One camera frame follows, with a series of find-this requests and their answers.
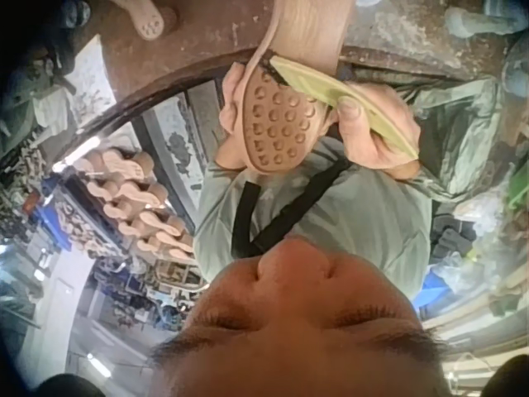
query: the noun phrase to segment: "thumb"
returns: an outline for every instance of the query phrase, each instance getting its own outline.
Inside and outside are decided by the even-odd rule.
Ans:
[[[364,107],[353,98],[339,98],[336,110],[340,121],[340,134],[344,139],[353,134],[356,136],[369,135],[369,120]]]
[[[340,134],[349,160],[366,165],[367,160],[376,159],[378,151],[364,107],[353,98],[341,97],[337,111]]]

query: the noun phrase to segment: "eyelash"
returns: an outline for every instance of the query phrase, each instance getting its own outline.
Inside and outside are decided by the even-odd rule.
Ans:
[[[205,327],[223,328],[230,331],[245,331],[250,328],[250,325],[246,321],[216,314],[206,313],[197,318],[197,322]]]
[[[340,316],[334,323],[334,328],[346,328],[354,325],[367,323],[377,318],[396,318],[397,314],[385,306],[367,306],[353,313]],[[219,316],[216,314],[204,314],[197,318],[197,322],[205,327],[223,328],[230,331],[245,331],[250,325],[239,318]]]
[[[340,316],[334,323],[334,328],[345,328],[367,323],[377,318],[396,318],[397,314],[385,306],[367,306],[353,313]]]

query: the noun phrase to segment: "shoe rack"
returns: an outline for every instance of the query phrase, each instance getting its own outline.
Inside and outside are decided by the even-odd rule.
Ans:
[[[133,248],[166,261],[194,262],[193,237],[166,205],[167,189],[155,181],[148,153],[92,151],[74,167],[88,177],[88,192]]]

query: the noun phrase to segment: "nose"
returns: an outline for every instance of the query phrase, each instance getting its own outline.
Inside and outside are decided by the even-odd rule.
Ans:
[[[307,301],[329,277],[331,261],[310,242],[290,237],[261,257],[257,272],[260,292],[286,307]]]

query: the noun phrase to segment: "plastic bag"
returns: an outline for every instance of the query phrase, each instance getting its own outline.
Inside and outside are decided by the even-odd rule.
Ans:
[[[512,171],[511,167],[502,183],[495,188],[459,204],[454,210],[454,218],[473,222],[478,237],[498,230],[503,222],[505,198]]]
[[[431,271],[441,277],[454,294],[463,294],[481,284],[484,269],[470,259],[462,258],[459,252],[453,252],[443,261],[435,264]]]

